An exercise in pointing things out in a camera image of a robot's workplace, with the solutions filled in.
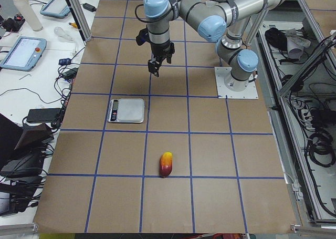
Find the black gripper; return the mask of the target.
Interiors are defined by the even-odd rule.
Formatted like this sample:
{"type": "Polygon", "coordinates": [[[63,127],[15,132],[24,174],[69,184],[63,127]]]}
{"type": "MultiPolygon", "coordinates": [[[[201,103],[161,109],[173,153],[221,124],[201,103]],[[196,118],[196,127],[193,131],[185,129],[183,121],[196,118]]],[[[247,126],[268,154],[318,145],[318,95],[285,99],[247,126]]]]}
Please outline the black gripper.
{"type": "Polygon", "coordinates": [[[172,63],[172,56],[175,53],[174,44],[170,40],[169,29],[162,33],[152,33],[148,28],[139,31],[136,43],[141,46],[148,42],[151,46],[151,58],[148,60],[148,71],[156,77],[159,77],[161,63],[166,60],[168,64],[172,63]]]}

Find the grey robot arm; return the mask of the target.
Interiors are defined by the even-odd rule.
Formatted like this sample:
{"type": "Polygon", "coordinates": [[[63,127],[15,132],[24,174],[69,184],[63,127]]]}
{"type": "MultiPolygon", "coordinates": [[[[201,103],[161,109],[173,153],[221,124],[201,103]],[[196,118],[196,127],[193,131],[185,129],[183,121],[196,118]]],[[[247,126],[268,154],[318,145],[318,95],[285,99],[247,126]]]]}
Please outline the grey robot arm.
{"type": "Polygon", "coordinates": [[[138,45],[150,43],[152,57],[148,71],[159,76],[162,62],[171,63],[175,53],[170,39],[170,22],[182,18],[207,42],[215,43],[220,59],[231,67],[225,86],[244,91],[259,59],[250,49],[242,49],[243,34],[252,15],[261,15],[284,0],[143,0],[146,28],[136,37],[138,45]]]}

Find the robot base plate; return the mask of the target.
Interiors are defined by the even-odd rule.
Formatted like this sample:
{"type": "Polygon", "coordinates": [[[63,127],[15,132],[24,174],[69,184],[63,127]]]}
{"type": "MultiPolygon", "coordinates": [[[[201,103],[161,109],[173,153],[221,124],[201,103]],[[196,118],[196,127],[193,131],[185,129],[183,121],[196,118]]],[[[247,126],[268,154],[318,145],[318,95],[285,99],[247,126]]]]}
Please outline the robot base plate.
{"type": "Polygon", "coordinates": [[[259,99],[253,76],[250,75],[246,81],[237,81],[232,77],[231,69],[231,67],[214,68],[218,98],[259,99]]]}

